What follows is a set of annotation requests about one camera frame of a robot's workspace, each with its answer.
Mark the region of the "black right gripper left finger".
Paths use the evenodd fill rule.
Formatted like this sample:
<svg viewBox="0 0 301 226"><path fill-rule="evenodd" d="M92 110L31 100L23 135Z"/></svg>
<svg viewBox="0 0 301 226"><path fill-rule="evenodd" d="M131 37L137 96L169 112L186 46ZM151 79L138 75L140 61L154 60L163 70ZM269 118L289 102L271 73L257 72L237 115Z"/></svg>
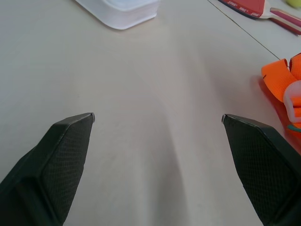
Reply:
<svg viewBox="0 0 301 226"><path fill-rule="evenodd" d="M0 226L63 226L84 170L95 116L53 124L0 182Z"/></svg>

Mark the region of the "red table tennis paddle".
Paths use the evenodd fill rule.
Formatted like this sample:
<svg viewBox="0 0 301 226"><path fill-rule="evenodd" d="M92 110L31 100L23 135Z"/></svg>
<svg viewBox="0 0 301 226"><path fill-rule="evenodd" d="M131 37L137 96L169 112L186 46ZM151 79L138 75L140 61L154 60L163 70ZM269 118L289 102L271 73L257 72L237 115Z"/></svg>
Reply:
<svg viewBox="0 0 301 226"><path fill-rule="evenodd" d="M268 0L218 0L230 9L251 19L271 20L286 30L301 35L301 18L273 8Z"/></svg>

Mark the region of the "white plastic container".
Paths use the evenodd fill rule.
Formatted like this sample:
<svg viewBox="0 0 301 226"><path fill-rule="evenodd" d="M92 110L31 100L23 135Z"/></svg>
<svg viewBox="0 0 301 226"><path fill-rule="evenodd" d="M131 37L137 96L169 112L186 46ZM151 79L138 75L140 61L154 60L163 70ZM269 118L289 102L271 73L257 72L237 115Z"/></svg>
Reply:
<svg viewBox="0 0 301 226"><path fill-rule="evenodd" d="M160 0L75 0L104 25L126 30L153 19Z"/></svg>

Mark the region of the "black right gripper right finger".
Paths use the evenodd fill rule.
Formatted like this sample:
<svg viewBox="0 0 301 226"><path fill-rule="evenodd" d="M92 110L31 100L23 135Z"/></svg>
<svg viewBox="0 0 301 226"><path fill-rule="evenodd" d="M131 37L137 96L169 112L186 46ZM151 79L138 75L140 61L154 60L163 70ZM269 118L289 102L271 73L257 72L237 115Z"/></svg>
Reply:
<svg viewBox="0 0 301 226"><path fill-rule="evenodd" d="M301 226L301 155L271 126L224 114L233 161L263 226Z"/></svg>

